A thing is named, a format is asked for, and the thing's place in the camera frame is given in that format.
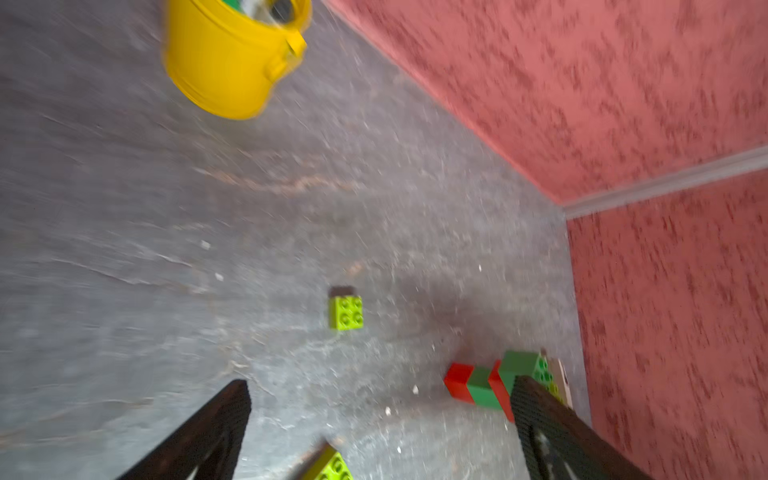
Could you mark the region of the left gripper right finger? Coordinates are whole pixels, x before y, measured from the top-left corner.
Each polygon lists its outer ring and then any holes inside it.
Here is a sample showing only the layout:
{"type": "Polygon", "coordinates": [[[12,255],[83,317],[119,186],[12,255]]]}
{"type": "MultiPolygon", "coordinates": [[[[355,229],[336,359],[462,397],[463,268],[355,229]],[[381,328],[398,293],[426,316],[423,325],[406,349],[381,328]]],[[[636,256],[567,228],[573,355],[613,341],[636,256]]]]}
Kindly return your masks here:
{"type": "Polygon", "coordinates": [[[510,405],[532,479],[647,479],[532,377],[515,379],[510,405]]]}

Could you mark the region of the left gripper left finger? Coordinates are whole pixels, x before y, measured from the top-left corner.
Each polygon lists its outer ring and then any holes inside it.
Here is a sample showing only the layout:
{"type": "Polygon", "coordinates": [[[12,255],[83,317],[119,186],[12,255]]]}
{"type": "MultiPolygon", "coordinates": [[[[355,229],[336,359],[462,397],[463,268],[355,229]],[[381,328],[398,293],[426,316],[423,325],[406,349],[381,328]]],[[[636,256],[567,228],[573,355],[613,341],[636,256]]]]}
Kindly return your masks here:
{"type": "Polygon", "coordinates": [[[233,380],[121,477],[231,479],[250,413],[247,382],[233,380]]]}

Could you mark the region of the lime 2x4 brick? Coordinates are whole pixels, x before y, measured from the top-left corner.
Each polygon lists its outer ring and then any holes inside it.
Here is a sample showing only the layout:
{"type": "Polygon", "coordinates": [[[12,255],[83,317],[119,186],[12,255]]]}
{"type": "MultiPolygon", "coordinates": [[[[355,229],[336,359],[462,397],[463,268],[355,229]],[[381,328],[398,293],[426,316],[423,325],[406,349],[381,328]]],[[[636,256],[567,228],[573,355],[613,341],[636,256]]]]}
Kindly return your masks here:
{"type": "Polygon", "coordinates": [[[353,480],[341,453],[330,444],[326,444],[314,461],[306,467],[300,480],[353,480]]]}
{"type": "Polygon", "coordinates": [[[533,372],[533,378],[559,402],[564,402],[564,399],[561,396],[560,388],[557,385],[553,374],[549,370],[549,363],[545,355],[538,355],[535,370],[533,372]]]}

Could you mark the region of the red 2x4 brick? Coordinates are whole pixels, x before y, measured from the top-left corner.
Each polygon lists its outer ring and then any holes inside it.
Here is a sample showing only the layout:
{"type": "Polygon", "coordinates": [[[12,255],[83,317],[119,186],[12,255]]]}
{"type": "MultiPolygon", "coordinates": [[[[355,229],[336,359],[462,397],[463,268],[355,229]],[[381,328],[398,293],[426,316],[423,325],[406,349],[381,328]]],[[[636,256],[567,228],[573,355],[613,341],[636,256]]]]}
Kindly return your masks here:
{"type": "Polygon", "coordinates": [[[500,360],[496,360],[493,364],[493,367],[491,369],[491,373],[488,377],[488,382],[491,387],[492,392],[495,395],[495,398],[504,412],[504,415],[509,423],[514,423],[514,415],[511,410],[511,404],[510,404],[510,393],[507,391],[507,389],[504,386],[504,383],[500,377],[499,374],[499,368],[501,365],[500,360]]]}

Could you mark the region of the dark green 2x4 brick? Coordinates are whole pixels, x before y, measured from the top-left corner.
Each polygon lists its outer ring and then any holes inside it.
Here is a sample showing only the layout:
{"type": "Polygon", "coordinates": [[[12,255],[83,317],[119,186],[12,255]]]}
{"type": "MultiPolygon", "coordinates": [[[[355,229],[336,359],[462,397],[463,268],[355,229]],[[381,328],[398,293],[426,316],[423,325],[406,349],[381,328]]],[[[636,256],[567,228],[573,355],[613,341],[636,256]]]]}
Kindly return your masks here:
{"type": "Polygon", "coordinates": [[[539,366],[538,352],[507,350],[500,362],[498,373],[508,394],[512,393],[519,375],[534,376],[539,366]]]}

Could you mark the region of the dark green 2x2 brick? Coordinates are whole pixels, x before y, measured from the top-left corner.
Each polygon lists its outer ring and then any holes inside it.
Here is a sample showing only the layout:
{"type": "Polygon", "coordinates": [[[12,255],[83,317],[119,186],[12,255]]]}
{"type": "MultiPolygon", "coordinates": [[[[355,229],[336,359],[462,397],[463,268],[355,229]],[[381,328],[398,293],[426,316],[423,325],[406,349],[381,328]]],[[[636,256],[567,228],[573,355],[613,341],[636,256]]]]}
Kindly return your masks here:
{"type": "Polygon", "coordinates": [[[502,407],[489,381],[491,373],[492,370],[487,367],[475,366],[466,386],[475,405],[501,410],[502,407]]]}

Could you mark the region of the red 2x2 brick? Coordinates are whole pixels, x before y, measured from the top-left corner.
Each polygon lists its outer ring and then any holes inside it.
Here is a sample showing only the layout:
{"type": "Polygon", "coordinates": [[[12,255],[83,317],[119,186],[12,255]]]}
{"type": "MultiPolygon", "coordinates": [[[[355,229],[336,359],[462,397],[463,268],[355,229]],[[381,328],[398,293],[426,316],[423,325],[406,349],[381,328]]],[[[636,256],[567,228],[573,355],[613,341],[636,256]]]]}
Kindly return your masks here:
{"type": "Polygon", "coordinates": [[[468,382],[474,367],[468,364],[452,363],[448,368],[443,383],[453,399],[474,404],[468,382]]]}

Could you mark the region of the lime 2x2 brick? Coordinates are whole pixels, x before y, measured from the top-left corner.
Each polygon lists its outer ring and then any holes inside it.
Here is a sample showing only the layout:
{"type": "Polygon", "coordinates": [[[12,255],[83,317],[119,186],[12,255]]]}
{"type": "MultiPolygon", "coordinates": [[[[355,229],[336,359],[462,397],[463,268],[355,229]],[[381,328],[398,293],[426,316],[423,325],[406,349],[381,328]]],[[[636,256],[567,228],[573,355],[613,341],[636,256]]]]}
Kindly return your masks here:
{"type": "Polygon", "coordinates": [[[331,297],[329,326],[337,331],[361,329],[364,326],[362,298],[356,295],[331,297]]]}

